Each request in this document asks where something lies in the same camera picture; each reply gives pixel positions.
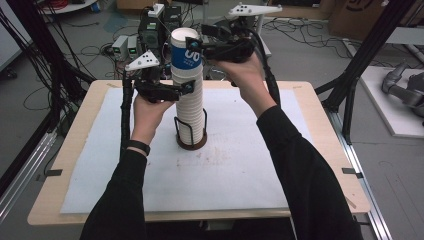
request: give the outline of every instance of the black long sleeve shirt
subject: black long sleeve shirt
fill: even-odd
[[[330,166],[278,107],[257,125],[284,189],[296,235],[306,239],[363,239]],[[81,234],[86,239],[147,239],[143,181],[147,159],[127,150]]]

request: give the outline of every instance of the gray floor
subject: gray floor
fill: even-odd
[[[88,27],[71,27],[64,25],[64,31],[74,51],[93,53],[95,48],[113,41],[113,37],[120,34],[136,33],[138,16],[123,14],[115,11],[113,1],[106,10],[93,14],[88,10],[81,10],[61,16],[63,22],[83,25],[98,22],[98,25]],[[309,28],[313,35],[321,34],[328,39],[326,23],[320,23],[323,28]],[[287,33],[289,36],[301,40],[297,30]],[[304,43],[295,42],[285,34],[276,30],[263,30],[262,37],[272,52],[269,59],[271,69],[279,80],[308,81],[318,87],[339,76],[349,64],[349,58],[338,56],[335,48],[316,48]],[[319,38],[307,36],[308,41],[317,41]],[[348,56],[346,49],[340,42],[330,41],[329,44],[337,47],[342,56]],[[392,45],[385,46],[376,57],[379,62],[397,64],[407,59],[411,66],[418,62],[408,53],[397,50]],[[102,56],[79,55],[86,63],[87,69],[98,79],[111,79],[113,71],[111,62]],[[17,79],[0,79],[0,174],[3,174],[13,161],[22,146],[29,139],[46,114],[46,110],[27,110],[23,103],[29,94],[42,87],[30,63],[25,57],[19,57],[12,67],[18,72]],[[26,102],[29,108],[44,108],[47,106],[47,94],[40,90]],[[49,160],[58,148],[62,139],[58,139],[54,149],[46,157],[36,175],[43,171]],[[392,137],[383,120],[364,91],[358,84],[355,99],[354,116],[352,122],[352,141],[355,151],[364,168],[364,172],[374,195],[378,201],[383,216],[387,222],[393,239],[422,239],[424,236],[424,148],[422,139]],[[43,182],[37,181],[34,176],[16,205],[0,225],[0,239],[78,239],[81,225],[33,227],[28,225],[26,218],[42,187]],[[370,229],[363,227],[365,239],[374,239]]]

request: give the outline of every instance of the black strap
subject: black strap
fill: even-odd
[[[146,156],[149,156],[150,147],[149,147],[149,145],[147,145],[145,143],[135,141],[135,140],[129,140],[127,147],[133,147],[133,148],[138,148],[140,150],[143,150],[146,153]]]

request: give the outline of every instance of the wooden board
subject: wooden board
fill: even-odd
[[[280,89],[293,89],[306,119],[314,146],[324,156],[338,178],[348,199],[352,213],[366,213],[370,206],[355,175],[343,174],[342,168],[349,168],[341,147],[328,118],[321,107],[314,89],[307,82],[278,82]],[[61,176],[48,177],[28,216],[31,225],[82,224],[88,214],[60,214],[68,190],[75,163],[84,147],[89,129],[97,116],[103,98],[111,87],[120,87],[120,81],[94,82],[76,116],[64,145],[52,169],[63,169]],[[204,88],[230,88],[228,82],[205,81]],[[290,216],[287,210],[226,210],[197,212],[156,212],[146,214],[146,221],[235,219],[255,217]]]

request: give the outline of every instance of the cardboard box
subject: cardboard box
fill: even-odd
[[[319,8],[283,6],[283,11],[276,13],[268,13],[266,14],[266,16],[278,18],[305,18],[313,20],[327,20],[330,14],[321,12]]]
[[[328,22],[330,35],[364,40],[383,12],[381,1],[336,0]]]
[[[337,0],[321,0],[319,10],[323,13],[331,14],[337,5]]]

